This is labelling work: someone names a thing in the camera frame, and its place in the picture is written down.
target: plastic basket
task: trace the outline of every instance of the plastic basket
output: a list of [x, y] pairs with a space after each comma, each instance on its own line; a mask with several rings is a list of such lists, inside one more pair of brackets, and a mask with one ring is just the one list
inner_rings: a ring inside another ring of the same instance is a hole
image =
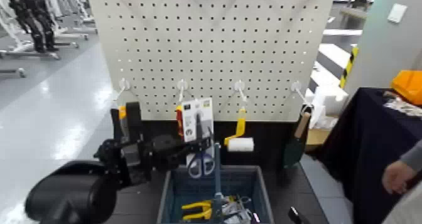
[[[245, 204], [245, 207], [256, 213], [262, 224], [274, 223], [261, 168], [258, 166], [222, 166], [221, 188], [225, 196], [250, 197], [252, 202]], [[211, 200], [214, 194], [214, 174], [192, 179], [186, 168], [168, 171], [161, 195], [157, 224], [183, 223], [182, 205]]]
[[415, 105], [422, 105], [422, 71], [402, 70], [391, 87]]

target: metal hook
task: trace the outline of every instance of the metal hook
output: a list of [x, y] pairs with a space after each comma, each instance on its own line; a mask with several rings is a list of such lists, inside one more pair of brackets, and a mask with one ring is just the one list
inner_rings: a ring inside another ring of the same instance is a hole
[[183, 100], [183, 92], [188, 88], [188, 82], [186, 82], [184, 79], [181, 79], [177, 83], [177, 89], [179, 89], [179, 103]]
[[117, 101], [119, 99], [119, 97], [123, 93], [123, 91], [131, 89], [131, 84], [125, 78], [122, 78], [119, 81], [119, 86], [120, 86], [120, 92], [117, 94], [114, 101]]
[[306, 104], [306, 107], [304, 107], [302, 109], [302, 111], [300, 112], [300, 115], [303, 116], [303, 114], [305, 113], [305, 110], [308, 109], [308, 108], [311, 109], [311, 114], [312, 114], [312, 112], [313, 112], [313, 105], [306, 100], [305, 96], [302, 95], [302, 93], [300, 92], [300, 89], [301, 88], [302, 88], [302, 84], [299, 81], [293, 82], [291, 84], [291, 88], [290, 88], [291, 91], [292, 92], [296, 92], [302, 98], [303, 103]]
[[245, 102], [245, 104], [247, 104], [247, 97], [243, 94], [244, 89], [245, 89], [245, 83], [242, 82], [242, 80], [235, 82], [234, 90], [240, 93], [243, 102]]

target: hazard tape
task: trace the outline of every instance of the hazard tape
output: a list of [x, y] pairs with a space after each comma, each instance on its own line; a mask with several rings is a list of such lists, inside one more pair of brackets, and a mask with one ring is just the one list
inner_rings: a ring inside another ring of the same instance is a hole
[[352, 52], [350, 54], [349, 62], [347, 63], [346, 69], [343, 71], [342, 77], [340, 78], [340, 88], [344, 88], [346, 85], [347, 76], [350, 74], [352, 70], [354, 60], [356, 59], [357, 52], [359, 51], [358, 47], [353, 47]]

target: scissors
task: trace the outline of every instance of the scissors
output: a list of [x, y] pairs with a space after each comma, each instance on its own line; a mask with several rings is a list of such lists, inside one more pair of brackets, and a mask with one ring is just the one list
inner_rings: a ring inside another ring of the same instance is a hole
[[200, 114], [196, 116], [196, 127], [197, 127], [197, 141], [199, 152], [195, 153], [195, 156], [188, 164], [188, 174], [192, 178], [198, 179], [202, 176], [208, 176], [214, 171], [215, 161], [214, 158], [207, 154], [205, 149], [202, 149], [202, 143], [210, 143], [210, 140], [202, 140], [202, 124]]

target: pegboard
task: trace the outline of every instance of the pegboard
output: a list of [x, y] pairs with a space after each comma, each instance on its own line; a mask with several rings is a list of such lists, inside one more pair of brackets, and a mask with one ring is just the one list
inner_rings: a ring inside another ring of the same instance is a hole
[[120, 103], [146, 120], [174, 120], [185, 100], [212, 97], [214, 119], [237, 120], [245, 83], [247, 120], [297, 121], [332, 0], [91, 0]]

